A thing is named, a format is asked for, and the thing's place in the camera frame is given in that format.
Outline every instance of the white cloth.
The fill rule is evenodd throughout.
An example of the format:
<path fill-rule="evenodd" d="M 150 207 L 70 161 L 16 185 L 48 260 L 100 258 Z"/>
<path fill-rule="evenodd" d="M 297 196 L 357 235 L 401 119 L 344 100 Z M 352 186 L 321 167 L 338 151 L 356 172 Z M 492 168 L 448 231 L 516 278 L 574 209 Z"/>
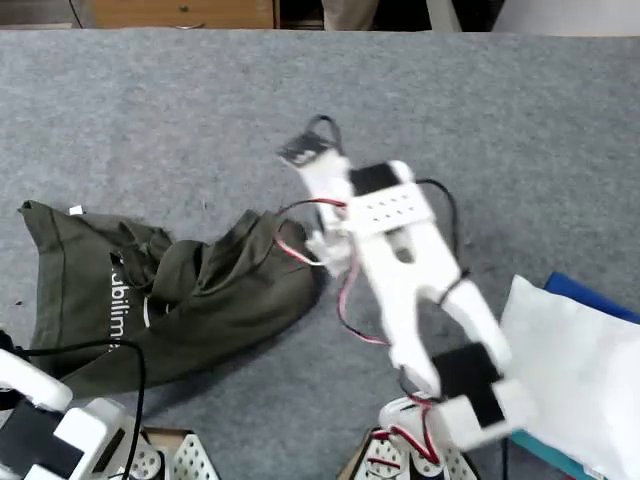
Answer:
<path fill-rule="evenodd" d="M 640 326 L 515 276 L 507 372 L 539 409 L 526 430 L 610 480 L 640 479 Z"/>

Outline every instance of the wooden drawer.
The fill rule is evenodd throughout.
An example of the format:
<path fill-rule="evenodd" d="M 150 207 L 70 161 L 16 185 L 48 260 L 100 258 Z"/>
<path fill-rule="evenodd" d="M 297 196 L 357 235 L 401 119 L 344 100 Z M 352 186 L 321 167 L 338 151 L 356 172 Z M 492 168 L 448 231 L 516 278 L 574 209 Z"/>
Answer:
<path fill-rule="evenodd" d="M 101 28 L 274 28 L 273 0 L 93 0 Z"/>

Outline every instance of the green fabric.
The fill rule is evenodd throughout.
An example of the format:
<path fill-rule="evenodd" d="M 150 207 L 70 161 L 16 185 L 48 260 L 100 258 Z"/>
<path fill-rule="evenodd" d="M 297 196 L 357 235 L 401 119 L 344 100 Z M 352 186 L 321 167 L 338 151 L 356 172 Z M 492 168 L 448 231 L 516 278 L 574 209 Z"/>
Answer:
<path fill-rule="evenodd" d="M 69 216 L 37 202 L 21 212 L 40 253 L 32 347 L 122 333 L 145 352 L 147 386 L 211 367 L 276 334 L 306 313 L 321 290 L 311 267 L 274 248 L 280 229 L 303 250 L 304 229 L 272 213 L 247 211 L 208 245 L 171 243 L 162 229 L 115 216 Z M 128 348 L 50 357 L 41 367 L 77 396 L 134 390 L 138 383 Z"/>

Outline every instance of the robotic arm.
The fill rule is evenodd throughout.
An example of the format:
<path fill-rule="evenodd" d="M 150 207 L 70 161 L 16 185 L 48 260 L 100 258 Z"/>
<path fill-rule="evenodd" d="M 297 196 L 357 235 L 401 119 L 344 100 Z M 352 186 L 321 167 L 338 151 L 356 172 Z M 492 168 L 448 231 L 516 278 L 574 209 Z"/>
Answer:
<path fill-rule="evenodd" d="M 280 151 L 313 198 L 345 204 L 340 214 L 319 206 L 323 231 L 313 232 L 309 250 L 334 276 L 357 256 L 380 304 L 392 364 L 429 396 L 446 399 L 426 416 L 439 444 L 466 451 L 521 428 L 534 408 L 522 385 L 504 377 L 509 345 L 476 285 L 464 278 L 413 173 L 399 161 L 354 169 L 339 142 L 313 131 L 320 120 L 331 122 L 317 117 Z M 472 343 L 431 358 L 418 333 L 421 298 L 439 304 Z M 394 420 L 388 410 L 381 414 L 383 426 Z"/>

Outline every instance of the gray carpet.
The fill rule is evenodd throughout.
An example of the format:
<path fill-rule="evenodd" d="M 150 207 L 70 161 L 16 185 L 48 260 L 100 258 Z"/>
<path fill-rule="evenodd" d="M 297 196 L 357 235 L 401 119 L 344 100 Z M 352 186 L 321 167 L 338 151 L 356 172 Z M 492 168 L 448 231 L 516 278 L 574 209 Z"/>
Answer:
<path fill-rule="evenodd" d="M 540 284 L 555 269 L 640 309 L 640 39 L 19 32 L 0 34 L 0 56 L 0 321 L 23 344 L 37 275 L 24 199 L 211 240 L 246 208 L 305 196 L 273 152 L 317 112 L 356 164 L 403 159 L 451 188 L 496 313 L 514 273 Z M 385 352 L 339 326 L 335 293 L 252 354 L 149 392 L 147 423 L 195 429 L 225 480 L 332 478 L 400 394 Z M 461 342 L 422 310 L 432 352 Z M 351 315 L 377 328 L 364 282 Z M 472 458 L 499 478 L 495 446 Z M 563 478 L 511 460 L 513 479 Z"/>

